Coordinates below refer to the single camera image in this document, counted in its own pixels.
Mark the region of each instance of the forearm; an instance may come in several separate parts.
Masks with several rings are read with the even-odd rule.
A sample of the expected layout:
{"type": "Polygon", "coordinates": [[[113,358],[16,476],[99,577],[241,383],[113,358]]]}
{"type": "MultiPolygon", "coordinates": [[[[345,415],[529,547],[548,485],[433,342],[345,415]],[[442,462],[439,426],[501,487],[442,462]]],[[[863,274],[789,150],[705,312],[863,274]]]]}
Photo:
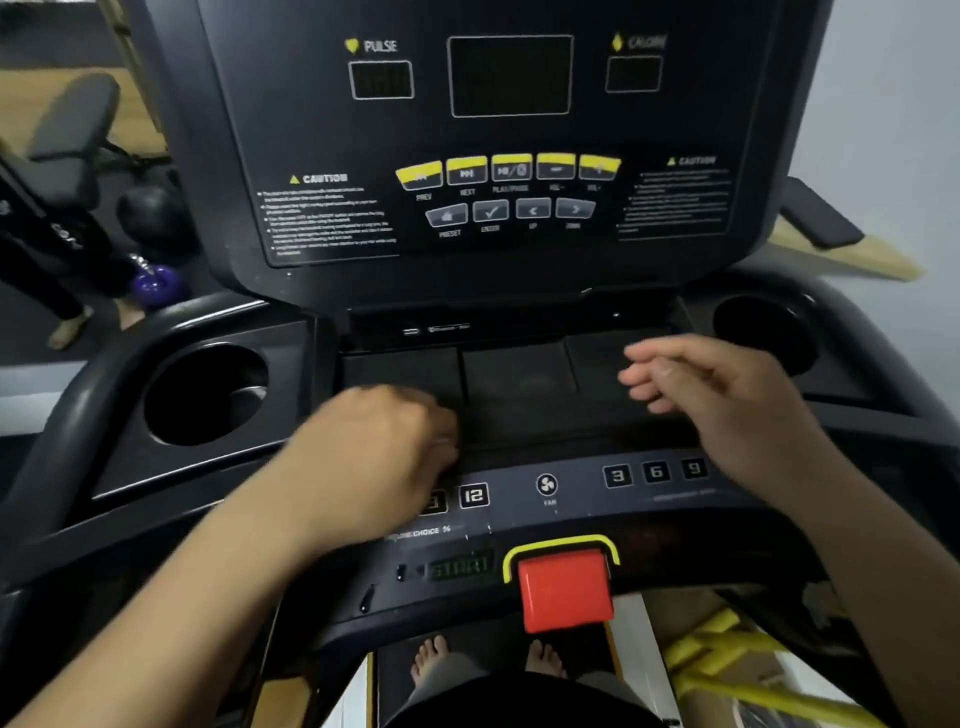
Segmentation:
{"type": "Polygon", "coordinates": [[[960,565],[850,467],[788,513],[816,548],[911,726],[960,713],[960,565]]]}
{"type": "Polygon", "coordinates": [[[228,500],[12,728],[172,728],[208,713],[301,566],[281,536],[228,500]]]}

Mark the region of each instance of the foot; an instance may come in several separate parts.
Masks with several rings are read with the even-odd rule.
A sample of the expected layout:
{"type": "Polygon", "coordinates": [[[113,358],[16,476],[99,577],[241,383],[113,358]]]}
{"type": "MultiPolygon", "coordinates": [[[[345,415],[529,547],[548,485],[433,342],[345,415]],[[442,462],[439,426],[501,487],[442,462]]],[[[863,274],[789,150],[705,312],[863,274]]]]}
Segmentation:
{"type": "Polygon", "coordinates": [[[50,338],[47,339],[47,346],[58,352],[66,349],[80,336],[80,332],[84,329],[84,324],[89,321],[92,315],[93,309],[85,305],[84,312],[80,314],[80,316],[61,321],[54,332],[50,334],[50,338]]]}
{"type": "Polygon", "coordinates": [[[420,652],[414,658],[414,663],[410,667],[410,674],[414,678],[414,685],[419,685],[430,674],[439,663],[444,661],[444,657],[450,654],[450,648],[446,646],[446,640],[443,635],[437,635],[432,640],[427,640],[420,646],[420,652]]]}
{"type": "Polygon", "coordinates": [[[113,299],[113,302],[116,303],[117,313],[120,314],[121,331],[126,331],[147,315],[139,304],[134,303],[128,298],[113,299]]]}
{"type": "Polygon", "coordinates": [[[544,647],[540,640],[533,640],[530,643],[530,652],[527,653],[527,672],[566,678],[566,670],[560,655],[549,644],[544,647]]]}

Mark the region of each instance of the left hand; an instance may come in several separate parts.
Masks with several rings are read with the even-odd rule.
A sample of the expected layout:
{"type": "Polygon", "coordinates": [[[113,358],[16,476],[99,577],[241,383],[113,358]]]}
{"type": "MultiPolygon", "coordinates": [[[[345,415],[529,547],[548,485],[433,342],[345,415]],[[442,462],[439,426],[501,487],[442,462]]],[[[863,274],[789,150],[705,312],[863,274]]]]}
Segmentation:
{"type": "Polygon", "coordinates": [[[348,389],[228,501],[277,526],[313,560],[411,521],[459,456],[457,442],[456,414],[431,395],[385,385],[348,389]]]}

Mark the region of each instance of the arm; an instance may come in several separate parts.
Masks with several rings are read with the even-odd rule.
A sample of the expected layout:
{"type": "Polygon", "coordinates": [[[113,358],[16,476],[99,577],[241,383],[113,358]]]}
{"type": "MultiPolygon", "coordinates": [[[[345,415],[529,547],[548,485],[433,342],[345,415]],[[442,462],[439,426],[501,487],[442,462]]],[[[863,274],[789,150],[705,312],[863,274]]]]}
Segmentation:
{"type": "Polygon", "coordinates": [[[803,530],[907,724],[955,722],[960,565],[837,449],[777,360],[692,335],[626,354],[633,399],[683,411],[726,475],[803,530]]]}
{"type": "Polygon", "coordinates": [[[349,390],[214,508],[10,728],[212,723],[257,629],[323,554],[414,518],[457,458],[429,395],[349,390]]]}

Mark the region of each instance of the red emergency stop button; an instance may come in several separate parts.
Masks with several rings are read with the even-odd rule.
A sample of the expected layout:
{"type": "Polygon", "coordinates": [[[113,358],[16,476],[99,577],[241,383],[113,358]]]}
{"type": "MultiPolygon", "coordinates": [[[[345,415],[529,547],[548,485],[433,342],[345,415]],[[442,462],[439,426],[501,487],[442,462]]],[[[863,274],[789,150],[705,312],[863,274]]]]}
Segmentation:
{"type": "Polygon", "coordinates": [[[613,619],[603,551],[592,548],[524,559],[517,567],[527,632],[613,619]]]}

